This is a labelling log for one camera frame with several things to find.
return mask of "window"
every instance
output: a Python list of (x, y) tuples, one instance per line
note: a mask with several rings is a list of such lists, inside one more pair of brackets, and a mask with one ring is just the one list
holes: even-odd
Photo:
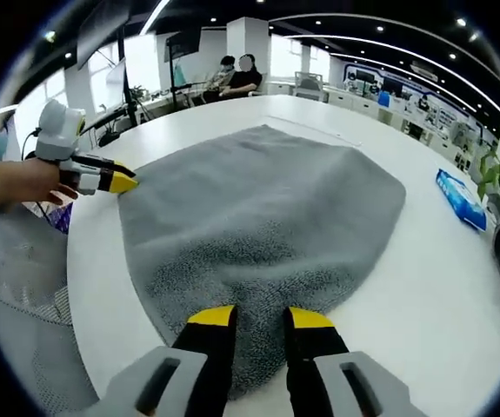
[(330, 73), (330, 55), (326, 50), (311, 47), (310, 51), (310, 72), (312, 74), (321, 74), (323, 82), (329, 82)]
[(302, 70), (302, 44), (279, 35), (270, 38), (270, 75), (294, 78)]
[[(124, 41), (126, 74), (130, 88), (141, 85), (153, 93), (161, 88), (157, 57), (157, 39), (154, 35), (134, 36)], [(118, 63), (118, 45), (103, 46), (88, 61), (91, 76), (91, 94), (95, 111), (103, 111), (107, 101), (106, 77)]]
[(24, 156), (35, 150), (37, 138), (30, 137), (27, 143), (25, 143), (25, 139), (38, 126), (39, 116), (45, 104), (54, 98), (60, 103), (68, 105), (64, 85), (64, 70), (60, 69), (37, 85), (17, 106), (16, 114), (14, 115), (17, 143), (19, 144), (20, 151), (23, 150)]

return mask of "black ceiling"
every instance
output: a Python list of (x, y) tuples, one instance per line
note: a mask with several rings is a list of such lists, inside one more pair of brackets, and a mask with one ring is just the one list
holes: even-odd
[[(70, 16), (60, 24), (55, 24), (54, 31), (57, 32), (55, 43), (51, 44), (43, 39), (40, 40), (32, 64), (34, 76), (28, 85), (24, 86), (20, 96), (26, 94), (32, 86), (58, 68), (74, 63), (75, 58), (66, 60), (63, 56), (66, 52), (74, 51), (77, 30), (97, 3), (99, 0), (78, 0)], [(131, 1), (132, 18), (130, 23), (126, 25), (126, 36), (134, 36), (139, 33), (157, 3), (157, 0)], [(417, 0), (394, 0), (392, 2), (380, 0), (292, 0), (289, 2), (286, 0), (265, 0), (263, 3), (258, 3), (257, 0), (237, 0), (235, 2), (231, 0), (171, 0), (153, 25), (152, 31), (168, 33), (201, 26), (224, 26), (227, 22), (244, 16), (273, 20), (279, 17), (316, 13), (368, 15), (398, 21), (440, 36), (467, 51), (473, 57), (435, 36), (426, 35), (420, 30), (386, 20), (380, 22), (345, 16), (299, 17), (274, 22), (272, 24), (273, 33), (280, 35), (312, 33), (353, 36), (395, 45), (426, 56), (455, 71), (476, 85), (500, 107), (500, 81), (494, 75), (497, 73), (494, 63), (485, 52), (483, 35), (476, 41), (470, 42), (470, 36), (479, 28), (475, 26), (469, 16), (461, 13), (460, 10), (453, 9), (446, 2), (427, 4)], [(210, 21), (212, 17), (216, 18), (217, 21), (212, 23)], [(467, 20), (466, 27), (457, 25), (456, 19), (458, 17), (464, 17)], [(321, 21), (321, 25), (316, 25), (317, 20)], [(384, 27), (383, 33), (376, 31), (378, 25)], [(324, 48), (326, 41), (307, 39), (305, 42)], [(367, 43), (333, 39), (327, 42), (329, 42), (328, 45), (331, 45), (330, 52), (365, 56), (398, 67), (402, 67), (399, 62), (404, 61), (404, 67), (407, 70), (410, 70), (411, 61), (417, 60), (409, 54)], [(457, 59), (450, 60), (449, 53), (456, 54)], [(437, 67), (429, 66), (439, 79), (445, 80), (445, 84), (441, 84), (442, 87), (476, 108), (475, 117), (490, 129), (496, 128), (498, 137), (500, 134), (500, 112), (456, 77)], [(482, 104), (481, 109), (477, 108), (478, 104)]]

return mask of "blue box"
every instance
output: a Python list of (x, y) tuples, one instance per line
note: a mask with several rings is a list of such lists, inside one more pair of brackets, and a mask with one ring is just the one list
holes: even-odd
[(462, 181), (442, 169), (437, 172), (436, 181), (460, 220), (480, 230), (487, 228), (483, 207), (476, 202)]

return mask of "towel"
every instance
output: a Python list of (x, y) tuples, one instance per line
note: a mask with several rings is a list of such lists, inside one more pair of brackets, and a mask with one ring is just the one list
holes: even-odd
[(119, 210), (139, 300), (168, 345), (198, 311), (238, 306), (231, 399), (284, 364), (286, 307), (325, 314), (362, 284), (406, 194), (356, 149), (268, 126), (180, 150), (137, 179)]

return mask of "computer screen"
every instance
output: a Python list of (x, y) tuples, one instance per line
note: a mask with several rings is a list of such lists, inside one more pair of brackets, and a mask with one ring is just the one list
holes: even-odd
[(122, 104), (125, 74), (126, 59), (124, 58), (109, 72), (106, 77), (107, 99), (104, 105), (107, 109), (111, 109)]
[(383, 80), (383, 87), (381, 89), (391, 94), (394, 93), (396, 96), (401, 96), (403, 94), (403, 84), (391, 78), (385, 78)]
[(164, 50), (164, 61), (170, 60), (169, 45), (172, 48), (172, 60), (181, 58), (189, 54), (195, 54), (199, 51), (199, 41), (201, 39), (201, 30), (186, 30), (176, 33), (167, 38), (166, 48)]
[(109, 37), (130, 20), (130, 0), (103, 0), (80, 26), (77, 68), (80, 70)]
[(365, 81), (370, 84), (373, 84), (375, 82), (375, 77), (373, 76), (373, 74), (365, 71), (360, 71), (359, 69), (356, 71), (356, 79)]

